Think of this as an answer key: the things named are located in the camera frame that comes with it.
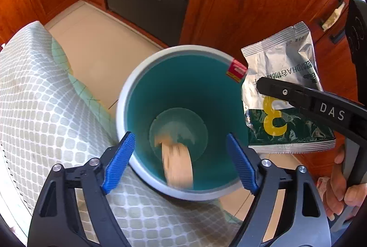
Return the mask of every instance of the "tile floor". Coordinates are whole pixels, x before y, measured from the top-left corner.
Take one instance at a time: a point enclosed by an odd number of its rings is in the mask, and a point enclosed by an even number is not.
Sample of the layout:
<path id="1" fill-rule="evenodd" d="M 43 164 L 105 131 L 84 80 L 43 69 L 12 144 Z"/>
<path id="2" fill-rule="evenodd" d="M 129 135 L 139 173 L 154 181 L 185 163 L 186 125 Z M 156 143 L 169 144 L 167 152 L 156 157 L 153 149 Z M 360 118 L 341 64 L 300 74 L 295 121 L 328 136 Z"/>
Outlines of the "tile floor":
<path id="1" fill-rule="evenodd" d="M 74 75 L 115 114 L 120 90 L 131 71 L 160 48 L 110 15 L 82 1 L 64 10 L 45 26 L 63 47 Z M 263 155 L 277 166 L 296 168 L 292 155 Z M 284 199 L 278 192 L 276 207 L 264 239 L 273 237 Z M 243 220 L 253 201 L 239 189 L 220 199 L 223 208 Z"/>

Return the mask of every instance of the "human hand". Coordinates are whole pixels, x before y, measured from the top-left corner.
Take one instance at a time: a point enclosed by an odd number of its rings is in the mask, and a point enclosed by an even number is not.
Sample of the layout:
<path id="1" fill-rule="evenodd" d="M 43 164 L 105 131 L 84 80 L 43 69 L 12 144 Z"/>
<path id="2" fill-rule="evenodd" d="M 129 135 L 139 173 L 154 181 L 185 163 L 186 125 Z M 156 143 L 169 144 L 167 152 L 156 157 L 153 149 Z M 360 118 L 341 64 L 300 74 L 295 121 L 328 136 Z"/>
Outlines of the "human hand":
<path id="1" fill-rule="evenodd" d="M 367 184 L 359 184 L 346 188 L 346 180 L 342 173 L 342 163 L 345 156 L 344 145 L 335 157 L 335 164 L 331 173 L 331 179 L 327 182 L 323 203 L 330 221 L 335 219 L 334 214 L 340 215 L 344 205 L 355 207 L 347 217 L 347 220 L 354 217 L 367 195 Z"/>

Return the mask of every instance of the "red label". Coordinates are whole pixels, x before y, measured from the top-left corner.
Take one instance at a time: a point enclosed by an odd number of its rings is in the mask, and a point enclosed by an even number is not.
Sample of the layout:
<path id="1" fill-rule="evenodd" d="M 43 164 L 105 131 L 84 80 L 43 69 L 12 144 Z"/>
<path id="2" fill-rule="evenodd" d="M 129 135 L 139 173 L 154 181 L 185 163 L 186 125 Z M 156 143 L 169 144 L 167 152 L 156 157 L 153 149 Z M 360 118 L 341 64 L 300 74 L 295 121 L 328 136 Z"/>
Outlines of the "red label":
<path id="1" fill-rule="evenodd" d="M 241 64 L 236 59 L 233 59 L 232 64 L 229 66 L 227 75 L 233 78 L 236 82 L 240 82 L 247 72 L 247 67 Z"/>

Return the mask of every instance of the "silver foil packet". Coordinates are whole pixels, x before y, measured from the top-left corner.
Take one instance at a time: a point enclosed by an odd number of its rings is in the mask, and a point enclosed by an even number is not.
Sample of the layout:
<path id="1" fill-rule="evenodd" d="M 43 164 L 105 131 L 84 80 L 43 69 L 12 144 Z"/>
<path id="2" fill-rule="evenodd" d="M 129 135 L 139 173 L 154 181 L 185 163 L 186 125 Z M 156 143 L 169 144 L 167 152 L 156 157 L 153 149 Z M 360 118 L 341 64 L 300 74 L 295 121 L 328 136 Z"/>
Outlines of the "silver foil packet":
<path id="1" fill-rule="evenodd" d="M 260 77 L 280 79 L 322 91 L 311 33 L 304 22 L 243 48 L 248 71 L 242 101 L 249 145 L 259 153 L 306 153 L 334 148 L 332 130 L 312 121 L 288 102 L 256 90 Z"/>

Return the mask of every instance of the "blue rubber tip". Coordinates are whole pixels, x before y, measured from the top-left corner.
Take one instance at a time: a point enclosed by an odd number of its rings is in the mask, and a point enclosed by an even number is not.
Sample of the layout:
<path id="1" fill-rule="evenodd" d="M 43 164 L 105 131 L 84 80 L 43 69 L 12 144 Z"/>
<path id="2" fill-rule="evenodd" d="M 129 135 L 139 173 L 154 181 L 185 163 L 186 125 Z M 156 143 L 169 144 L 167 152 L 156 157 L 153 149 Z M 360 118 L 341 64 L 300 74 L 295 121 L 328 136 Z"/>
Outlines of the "blue rubber tip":
<path id="1" fill-rule="evenodd" d="M 227 135 L 226 147 L 240 177 L 243 188 L 250 190 L 251 194 L 256 195 L 260 188 L 256 183 L 256 171 L 231 133 Z"/>
<path id="2" fill-rule="evenodd" d="M 120 182 L 121 176 L 129 163 L 131 154 L 135 148 L 135 136 L 130 133 L 125 141 L 118 148 L 115 156 L 110 161 L 105 171 L 105 180 L 102 184 L 102 190 L 108 194 L 115 189 Z"/>

